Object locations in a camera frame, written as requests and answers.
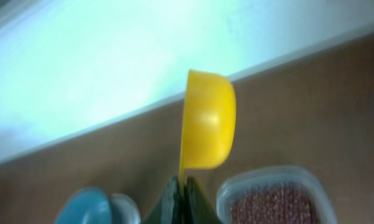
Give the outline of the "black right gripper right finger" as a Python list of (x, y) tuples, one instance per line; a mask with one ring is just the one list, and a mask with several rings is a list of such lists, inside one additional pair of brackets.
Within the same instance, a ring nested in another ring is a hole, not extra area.
[(184, 223), (222, 224), (194, 177), (188, 177), (184, 189)]

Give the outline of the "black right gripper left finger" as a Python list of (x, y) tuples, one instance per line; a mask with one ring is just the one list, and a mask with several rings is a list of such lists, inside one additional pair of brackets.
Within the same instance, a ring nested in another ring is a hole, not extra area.
[(142, 224), (181, 224), (184, 199), (179, 179), (171, 177), (154, 208)]

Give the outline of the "yellow plastic measuring scoop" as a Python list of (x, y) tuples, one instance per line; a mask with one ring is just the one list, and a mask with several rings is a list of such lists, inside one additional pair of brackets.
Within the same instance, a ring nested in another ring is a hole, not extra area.
[(213, 169), (230, 154), (236, 126), (233, 85), (217, 73), (189, 70), (184, 98), (179, 181), (187, 169)]

